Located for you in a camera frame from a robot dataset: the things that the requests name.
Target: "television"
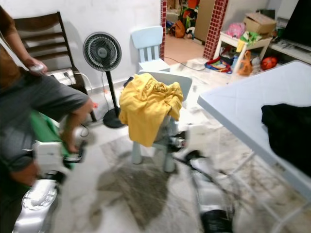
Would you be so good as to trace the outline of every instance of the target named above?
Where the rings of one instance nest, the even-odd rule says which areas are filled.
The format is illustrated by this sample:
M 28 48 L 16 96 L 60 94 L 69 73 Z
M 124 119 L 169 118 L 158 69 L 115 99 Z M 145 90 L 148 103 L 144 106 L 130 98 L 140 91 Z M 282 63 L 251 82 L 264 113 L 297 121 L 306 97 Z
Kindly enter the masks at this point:
M 311 51 L 311 0 L 299 0 L 281 37 Z

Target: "gray shorts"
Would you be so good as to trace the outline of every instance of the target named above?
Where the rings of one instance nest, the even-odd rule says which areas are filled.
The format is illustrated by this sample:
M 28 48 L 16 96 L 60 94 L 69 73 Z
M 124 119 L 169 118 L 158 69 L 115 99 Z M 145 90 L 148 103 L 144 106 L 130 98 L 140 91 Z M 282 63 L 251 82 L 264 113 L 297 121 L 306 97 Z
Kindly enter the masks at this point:
M 0 93 L 0 163 L 10 171 L 19 171 L 32 161 L 23 151 L 31 149 L 35 141 L 30 122 L 32 110 L 60 121 L 88 99 L 55 78 L 24 74 L 14 86 Z

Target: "cardboard box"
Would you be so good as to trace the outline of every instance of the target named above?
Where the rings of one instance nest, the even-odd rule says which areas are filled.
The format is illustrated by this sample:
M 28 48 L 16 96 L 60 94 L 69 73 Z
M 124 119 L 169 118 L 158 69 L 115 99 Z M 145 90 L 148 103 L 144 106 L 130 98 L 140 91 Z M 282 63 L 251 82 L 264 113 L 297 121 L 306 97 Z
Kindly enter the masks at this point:
M 276 28 L 276 21 L 260 13 L 247 13 L 244 21 L 245 30 L 255 32 L 267 38 Z

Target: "pink toy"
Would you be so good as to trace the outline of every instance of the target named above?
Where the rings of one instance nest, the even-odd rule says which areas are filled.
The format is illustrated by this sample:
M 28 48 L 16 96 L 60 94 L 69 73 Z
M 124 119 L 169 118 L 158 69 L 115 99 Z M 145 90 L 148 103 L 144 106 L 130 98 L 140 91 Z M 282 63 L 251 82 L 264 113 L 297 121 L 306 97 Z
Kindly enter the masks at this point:
M 231 37 L 240 38 L 244 32 L 245 32 L 244 23 L 232 23 L 230 24 L 229 29 L 225 33 Z

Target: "electric fan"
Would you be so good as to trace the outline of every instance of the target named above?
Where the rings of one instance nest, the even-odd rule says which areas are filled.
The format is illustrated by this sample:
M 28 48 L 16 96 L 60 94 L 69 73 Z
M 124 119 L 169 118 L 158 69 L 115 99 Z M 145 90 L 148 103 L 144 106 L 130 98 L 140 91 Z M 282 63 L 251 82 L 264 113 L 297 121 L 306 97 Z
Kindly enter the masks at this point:
M 84 45 L 83 54 L 87 63 L 94 69 L 106 72 L 114 109 L 109 110 L 103 118 L 104 125 L 109 128 L 120 128 L 123 124 L 119 120 L 120 109 L 117 106 L 116 96 L 111 79 L 111 73 L 121 61 L 121 47 L 118 41 L 107 33 L 90 35 Z

